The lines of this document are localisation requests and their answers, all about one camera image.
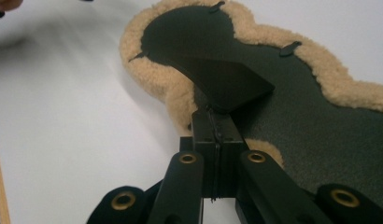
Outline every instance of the white surface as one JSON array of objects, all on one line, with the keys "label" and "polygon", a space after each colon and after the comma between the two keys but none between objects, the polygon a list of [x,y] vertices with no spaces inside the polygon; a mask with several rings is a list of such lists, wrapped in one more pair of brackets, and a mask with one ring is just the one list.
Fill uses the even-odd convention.
[{"label": "white surface", "polygon": [[[119,39],[156,1],[29,0],[0,20],[0,160],[12,223],[85,223],[110,190],[163,178],[178,136],[161,102],[123,70]],[[334,53],[383,83],[382,1],[240,1],[256,21]],[[205,223],[239,223],[234,201]]]}]

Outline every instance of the black saddle pad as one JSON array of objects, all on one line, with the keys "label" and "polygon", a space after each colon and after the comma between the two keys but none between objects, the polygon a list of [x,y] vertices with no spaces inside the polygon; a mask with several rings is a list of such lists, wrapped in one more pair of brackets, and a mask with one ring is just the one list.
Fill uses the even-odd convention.
[{"label": "black saddle pad", "polygon": [[[234,39],[232,21],[220,10],[171,10],[150,23],[141,41],[156,63],[179,54],[242,63],[259,74],[276,88],[232,111],[241,134],[277,146],[286,172],[302,188],[344,184],[383,207],[383,113],[330,104],[307,64],[281,57],[281,49]],[[194,99],[198,106],[209,101],[198,88]]]}]

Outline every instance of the grommet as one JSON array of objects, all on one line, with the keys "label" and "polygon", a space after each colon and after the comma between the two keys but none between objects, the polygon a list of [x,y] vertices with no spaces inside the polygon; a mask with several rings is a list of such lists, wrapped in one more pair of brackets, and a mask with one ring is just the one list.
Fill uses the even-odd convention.
[{"label": "grommet", "polygon": [[114,210],[121,211],[132,207],[135,201],[136,197],[131,191],[123,191],[113,198],[111,205]]},{"label": "grommet", "polygon": [[331,197],[335,202],[340,203],[345,207],[355,208],[361,204],[360,200],[358,200],[355,195],[343,189],[333,189],[331,191]]},{"label": "grommet", "polygon": [[192,154],[185,154],[185,155],[182,155],[179,158],[179,160],[182,163],[190,164],[190,163],[194,163],[195,161],[197,161],[197,158]]},{"label": "grommet", "polygon": [[262,153],[259,153],[259,152],[249,153],[248,159],[250,161],[257,162],[257,163],[265,162],[264,155]]}]

